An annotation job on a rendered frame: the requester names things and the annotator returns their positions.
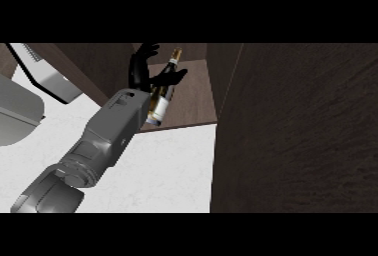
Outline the dark wooden cabinet door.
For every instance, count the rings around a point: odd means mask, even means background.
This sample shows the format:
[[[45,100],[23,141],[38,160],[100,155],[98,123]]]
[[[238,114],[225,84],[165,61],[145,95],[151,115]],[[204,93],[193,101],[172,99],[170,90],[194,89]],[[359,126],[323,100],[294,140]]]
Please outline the dark wooden cabinet door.
[[[212,209],[378,212],[378,43],[244,45]]]

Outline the grey appliance with black edge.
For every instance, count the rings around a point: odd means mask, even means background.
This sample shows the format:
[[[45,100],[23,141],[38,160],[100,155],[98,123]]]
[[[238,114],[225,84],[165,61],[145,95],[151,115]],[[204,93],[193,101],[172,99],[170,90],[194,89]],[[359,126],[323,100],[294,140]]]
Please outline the grey appliance with black edge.
[[[33,85],[63,104],[70,104],[83,94],[69,78],[49,64],[26,43],[8,43],[7,47]]]

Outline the dark wooden cabinet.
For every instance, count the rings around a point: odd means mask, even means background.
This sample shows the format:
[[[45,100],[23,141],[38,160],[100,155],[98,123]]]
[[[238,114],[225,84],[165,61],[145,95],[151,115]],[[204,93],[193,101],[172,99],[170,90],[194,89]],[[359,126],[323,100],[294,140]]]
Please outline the dark wooden cabinet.
[[[67,76],[100,105],[129,86],[129,61],[136,43],[33,43],[32,49]],[[159,74],[172,52],[184,49],[179,67],[188,74],[175,94],[162,126],[147,124],[145,132],[215,124],[238,63],[238,43],[163,43],[148,60],[150,73]]]

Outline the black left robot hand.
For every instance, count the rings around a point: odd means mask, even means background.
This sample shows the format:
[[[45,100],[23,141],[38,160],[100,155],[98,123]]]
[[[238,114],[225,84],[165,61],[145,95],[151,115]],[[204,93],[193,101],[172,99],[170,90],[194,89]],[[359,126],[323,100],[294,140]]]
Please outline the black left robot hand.
[[[144,92],[151,92],[153,87],[176,86],[188,74],[182,69],[150,77],[148,59],[159,54],[159,48],[157,43],[144,43],[131,58],[129,87]]]

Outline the grey sink basin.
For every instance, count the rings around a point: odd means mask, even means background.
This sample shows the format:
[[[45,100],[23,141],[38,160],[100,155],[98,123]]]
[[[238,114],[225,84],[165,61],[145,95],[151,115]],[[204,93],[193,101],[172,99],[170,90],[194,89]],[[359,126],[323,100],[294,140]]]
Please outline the grey sink basin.
[[[45,118],[45,102],[0,74],[0,147],[18,143]]]

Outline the dark wine bottle white label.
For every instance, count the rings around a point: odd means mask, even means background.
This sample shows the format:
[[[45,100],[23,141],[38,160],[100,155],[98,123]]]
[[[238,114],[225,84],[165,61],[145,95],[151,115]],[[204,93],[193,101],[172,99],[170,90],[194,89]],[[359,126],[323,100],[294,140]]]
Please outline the dark wine bottle white label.
[[[182,55],[182,48],[178,47],[173,50],[169,63],[162,71],[163,74],[173,73],[176,71],[181,55]],[[175,89],[172,85],[160,86],[153,89],[151,109],[148,113],[147,122],[156,126],[160,126],[163,123],[173,92],[175,92]]]

